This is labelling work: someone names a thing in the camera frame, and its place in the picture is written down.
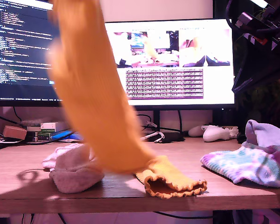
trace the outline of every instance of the computer monitor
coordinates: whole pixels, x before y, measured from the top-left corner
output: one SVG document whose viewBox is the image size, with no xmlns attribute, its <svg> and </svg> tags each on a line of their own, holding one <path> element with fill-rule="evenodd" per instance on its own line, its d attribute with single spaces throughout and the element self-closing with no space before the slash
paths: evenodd
<svg viewBox="0 0 280 224">
<path fill-rule="evenodd" d="M 0 106 L 60 106 L 45 54 L 52 5 L 0 0 Z M 138 110 L 234 105 L 231 29 L 224 20 L 105 24 L 119 78 Z"/>
<path fill-rule="evenodd" d="M 234 105 L 232 32 L 226 20 L 105 26 L 129 104 L 160 110 Z"/>
</svg>

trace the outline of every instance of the monitor bezel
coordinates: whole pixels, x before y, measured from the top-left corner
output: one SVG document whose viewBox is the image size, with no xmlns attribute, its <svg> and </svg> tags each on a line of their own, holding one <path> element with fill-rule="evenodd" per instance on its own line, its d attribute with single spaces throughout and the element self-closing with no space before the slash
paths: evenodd
<svg viewBox="0 0 280 224">
<path fill-rule="evenodd" d="M 133 23 L 133 22 L 158 22 L 158 21 L 204 21 L 204 20 L 223 20 L 218 18 L 199 18 L 199 19 L 176 19 L 176 20 L 139 20 L 139 21 L 105 21 L 105 23 Z M 190 105 L 133 105 L 137 111 L 170 111 L 170 110 L 212 110 L 219 108 L 235 108 L 234 104 L 190 104 Z M 25 100 L 0 100 L 0 106 L 16 107 L 62 107 L 61 101 L 25 101 Z"/>
</svg>

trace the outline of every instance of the white game controller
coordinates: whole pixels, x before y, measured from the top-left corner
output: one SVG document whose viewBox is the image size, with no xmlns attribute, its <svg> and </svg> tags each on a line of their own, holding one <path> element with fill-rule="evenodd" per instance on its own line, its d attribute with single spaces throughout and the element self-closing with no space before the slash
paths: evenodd
<svg viewBox="0 0 280 224">
<path fill-rule="evenodd" d="M 188 134 L 192 138 L 202 137 L 208 125 L 196 126 L 188 131 Z"/>
<path fill-rule="evenodd" d="M 231 138 L 230 130 L 228 128 L 209 125 L 203 133 L 203 140 L 205 142 L 212 142 L 216 140 L 229 140 Z"/>
</svg>

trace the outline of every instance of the desk surface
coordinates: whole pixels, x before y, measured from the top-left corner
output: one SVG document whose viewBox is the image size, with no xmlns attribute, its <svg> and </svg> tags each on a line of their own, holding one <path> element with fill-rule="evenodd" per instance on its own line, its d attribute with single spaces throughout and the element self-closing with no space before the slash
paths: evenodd
<svg viewBox="0 0 280 224">
<path fill-rule="evenodd" d="M 235 210 L 280 208 L 280 189 L 251 183 L 234 185 L 206 168 L 200 158 L 218 150 L 236 150 L 236 140 L 204 143 L 188 138 L 171 144 L 147 143 L 159 155 L 167 155 L 185 175 L 208 182 L 199 196 L 162 200 L 145 193 L 132 175 L 107 174 L 102 182 L 79 194 L 62 194 L 42 170 L 41 162 L 56 147 L 17 146 L 0 150 L 0 213 L 88 213 L 183 210 Z M 18 174 L 29 171 L 25 178 Z"/>
</svg>

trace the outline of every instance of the yellow sock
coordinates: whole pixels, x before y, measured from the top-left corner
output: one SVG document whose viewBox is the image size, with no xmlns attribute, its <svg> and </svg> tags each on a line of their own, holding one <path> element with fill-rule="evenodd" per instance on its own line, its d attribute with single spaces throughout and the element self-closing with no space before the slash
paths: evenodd
<svg viewBox="0 0 280 224">
<path fill-rule="evenodd" d="M 198 195 L 207 189 L 206 181 L 188 178 L 164 155 L 157 156 L 147 169 L 136 173 L 136 176 L 145 185 L 147 193 L 160 198 Z"/>
<path fill-rule="evenodd" d="M 52 0 L 50 17 L 61 40 L 48 55 L 49 76 L 72 127 L 100 166 L 117 173 L 146 168 L 154 153 L 140 140 L 140 124 L 117 74 L 99 0 Z"/>
</svg>

